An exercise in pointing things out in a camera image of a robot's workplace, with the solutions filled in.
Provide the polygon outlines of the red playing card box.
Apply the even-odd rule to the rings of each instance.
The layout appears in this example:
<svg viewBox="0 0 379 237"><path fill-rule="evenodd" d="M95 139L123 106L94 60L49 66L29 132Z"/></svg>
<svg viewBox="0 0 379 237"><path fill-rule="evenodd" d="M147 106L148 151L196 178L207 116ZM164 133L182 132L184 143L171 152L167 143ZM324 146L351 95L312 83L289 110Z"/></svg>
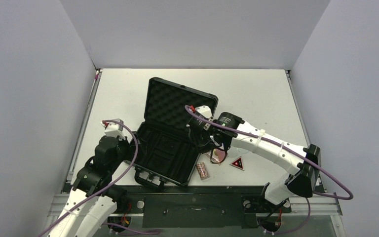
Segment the red playing card box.
<svg viewBox="0 0 379 237"><path fill-rule="evenodd" d="M213 149L206 153L207 158L212 164L221 164L227 158L227 152L219 149Z"/></svg>

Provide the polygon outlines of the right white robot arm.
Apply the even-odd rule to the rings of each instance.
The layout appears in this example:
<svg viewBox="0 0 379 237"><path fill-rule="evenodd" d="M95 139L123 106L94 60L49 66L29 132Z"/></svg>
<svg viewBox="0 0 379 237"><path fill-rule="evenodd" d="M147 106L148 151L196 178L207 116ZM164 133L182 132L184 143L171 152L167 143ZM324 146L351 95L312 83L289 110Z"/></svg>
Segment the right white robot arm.
<svg viewBox="0 0 379 237"><path fill-rule="evenodd" d="M265 185L258 198L263 210L271 211L292 196L313 196L319 175L319 147L285 142L231 113L223 112L213 119L209 111L187 109L187 112L191 116L187 123L190 137L203 139L203 147L210 145L224 156L232 148L243 149L285 170L281 178Z"/></svg>

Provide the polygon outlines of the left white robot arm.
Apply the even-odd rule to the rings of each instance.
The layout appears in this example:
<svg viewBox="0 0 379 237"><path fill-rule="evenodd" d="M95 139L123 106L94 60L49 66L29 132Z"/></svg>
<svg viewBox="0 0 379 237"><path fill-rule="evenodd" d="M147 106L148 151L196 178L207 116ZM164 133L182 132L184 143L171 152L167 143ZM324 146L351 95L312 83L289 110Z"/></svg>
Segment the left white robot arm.
<svg viewBox="0 0 379 237"><path fill-rule="evenodd" d="M109 184L112 175L130 154L125 137L103 136L92 156L77 173L68 200L44 237L91 237L108 216L128 210L127 191Z"/></svg>

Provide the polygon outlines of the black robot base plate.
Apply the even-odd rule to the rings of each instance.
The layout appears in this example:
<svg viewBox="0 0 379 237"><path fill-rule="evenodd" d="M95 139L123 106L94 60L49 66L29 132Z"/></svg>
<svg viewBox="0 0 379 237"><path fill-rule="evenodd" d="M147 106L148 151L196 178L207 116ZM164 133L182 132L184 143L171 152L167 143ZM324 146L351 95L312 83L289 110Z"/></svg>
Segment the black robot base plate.
<svg viewBox="0 0 379 237"><path fill-rule="evenodd" d="M266 228L281 233L298 227L302 232L324 231L331 218L295 213L295 199L290 207L269 204L262 197L262 186L237 187L164 187L154 190L126 186L125 194L103 222L133 224L133 216L142 217L144 228Z"/></svg>

